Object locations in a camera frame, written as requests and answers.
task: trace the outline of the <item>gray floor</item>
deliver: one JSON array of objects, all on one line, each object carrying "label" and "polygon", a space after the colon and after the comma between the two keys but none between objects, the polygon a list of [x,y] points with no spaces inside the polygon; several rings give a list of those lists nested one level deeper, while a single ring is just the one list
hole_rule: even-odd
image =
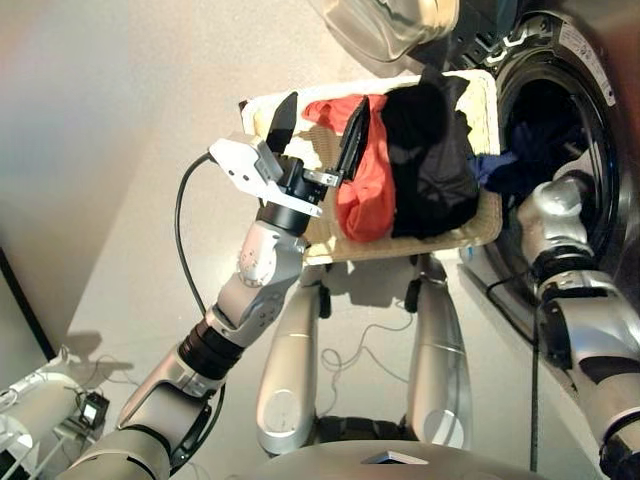
[{"label": "gray floor", "polygon": [[[168,38],[158,29],[152,39],[140,39],[145,48],[172,52],[165,60],[175,81],[155,124],[146,126],[140,167],[93,268],[67,342],[85,358],[114,357],[104,358],[101,370],[125,383],[101,385],[112,402],[108,425],[113,425],[133,391],[122,370],[133,379],[144,378],[199,320],[172,233],[175,192],[187,165],[215,139],[240,128],[237,103],[245,98],[370,76],[299,1],[274,2],[268,8],[250,1],[202,2],[187,13],[178,5],[165,5],[154,15],[150,22],[167,22],[173,16],[179,21],[178,31],[174,28]],[[135,61],[139,46],[131,48]],[[189,185],[183,209],[184,243],[207,303],[215,300],[235,268],[235,255],[256,203],[237,192],[213,166],[202,167]],[[474,448],[525,466],[529,366],[492,329],[488,316],[494,313],[475,303],[459,281],[455,252],[444,257],[469,350]],[[360,278],[371,282],[375,290],[368,297],[359,293],[364,289],[345,286],[344,270],[334,272],[334,315],[320,324],[321,348],[335,348],[348,357],[366,325],[405,324],[408,315],[395,304],[409,269],[405,259],[357,265],[350,280],[359,286]],[[390,370],[407,377],[411,333],[411,327],[399,333],[372,332],[367,343]],[[177,478],[226,478],[266,460],[255,440],[255,393],[270,335],[264,335],[231,373],[221,420],[195,457],[202,468],[184,469]],[[321,370],[319,411],[332,402],[330,380],[330,374]],[[382,372],[366,354],[341,376],[337,391],[331,413],[389,420],[404,413],[406,385]],[[560,446],[570,439],[566,432],[564,437],[562,432],[552,436]],[[581,455],[572,450],[568,458],[584,466]],[[555,470],[550,467],[554,475],[563,471],[556,464],[566,461],[567,455],[559,458],[556,452]]]}]

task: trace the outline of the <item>red garment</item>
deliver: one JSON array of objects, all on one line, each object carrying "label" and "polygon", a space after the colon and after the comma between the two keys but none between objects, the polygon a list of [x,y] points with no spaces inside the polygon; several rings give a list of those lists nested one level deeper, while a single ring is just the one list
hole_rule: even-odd
[{"label": "red garment", "polygon": [[[340,228],[349,239],[356,242],[371,242],[383,237],[393,225],[396,202],[387,132],[380,117],[387,97],[367,96],[370,110],[367,146],[355,178],[351,182],[343,182],[336,195]],[[302,116],[336,133],[342,133],[363,98],[363,95],[349,95],[319,100],[307,105]]]}]

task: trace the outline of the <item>wicker basket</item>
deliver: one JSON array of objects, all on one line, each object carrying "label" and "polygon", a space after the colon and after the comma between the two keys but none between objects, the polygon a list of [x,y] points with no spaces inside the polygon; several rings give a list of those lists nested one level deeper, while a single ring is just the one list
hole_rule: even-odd
[{"label": "wicker basket", "polygon": [[[469,142],[476,154],[500,153],[496,88],[491,75],[482,70],[447,72],[469,80],[456,108],[464,112],[471,127]],[[285,153],[302,159],[307,168],[335,165],[340,153],[340,136],[327,128],[303,119],[304,107],[315,100],[339,98],[352,93],[385,93],[393,88],[414,85],[418,76],[376,79],[297,90],[298,121]],[[267,95],[249,100],[242,110],[245,132],[265,138],[277,106],[289,94]],[[335,191],[329,189],[320,205],[323,215],[311,220],[305,237],[310,243],[305,261],[309,265],[414,255],[493,241],[502,227],[500,196],[481,190],[478,211],[460,228],[418,240],[412,237],[386,237],[375,242],[357,243],[345,237],[335,217]]]}]

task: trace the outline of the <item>washing machine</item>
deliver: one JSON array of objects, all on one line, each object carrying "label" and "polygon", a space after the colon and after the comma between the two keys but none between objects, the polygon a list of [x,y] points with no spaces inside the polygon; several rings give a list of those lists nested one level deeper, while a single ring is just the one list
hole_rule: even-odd
[{"label": "washing machine", "polygon": [[[549,158],[536,169],[536,182],[569,170],[588,180],[593,195],[582,220],[589,241],[601,268],[640,311],[638,0],[311,3],[338,42],[380,76],[419,72],[425,63],[491,72],[502,149],[515,148],[514,132],[526,124],[544,132],[530,141]],[[530,339],[537,302],[515,214],[535,182],[524,183],[503,194],[498,238],[461,256],[478,288]]]}]

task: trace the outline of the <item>silver robot arm segment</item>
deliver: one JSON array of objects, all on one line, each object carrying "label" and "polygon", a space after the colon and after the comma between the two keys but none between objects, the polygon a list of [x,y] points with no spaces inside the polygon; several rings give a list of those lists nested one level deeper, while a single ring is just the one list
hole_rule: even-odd
[{"label": "silver robot arm segment", "polygon": [[580,184],[540,185],[520,206],[522,250],[537,280],[540,347],[574,382],[614,479],[640,472],[640,318],[597,269],[580,222]]},{"label": "silver robot arm segment", "polygon": [[216,304],[131,396],[117,430],[88,449],[59,477],[63,480],[169,478],[200,446],[211,416],[209,400],[227,372],[278,317],[300,275],[302,234],[310,216],[321,212],[310,206],[324,198],[327,185],[308,178],[299,159],[280,155],[274,163],[257,137],[235,135],[214,144],[214,150],[227,175],[236,176],[229,165],[244,172],[242,181],[253,187],[245,185],[243,191],[268,200],[249,229],[237,272]]},{"label": "silver robot arm segment", "polygon": [[419,257],[418,272],[418,278],[409,287],[417,295],[412,310],[418,318],[407,426],[421,442],[469,450],[473,423],[471,386],[447,274],[433,255]]},{"label": "silver robot arm segment", "polygon": [[300,278],[273,338],[256,409],[258,442],[270,454],[304,446],[313,431],[320,288]]}]

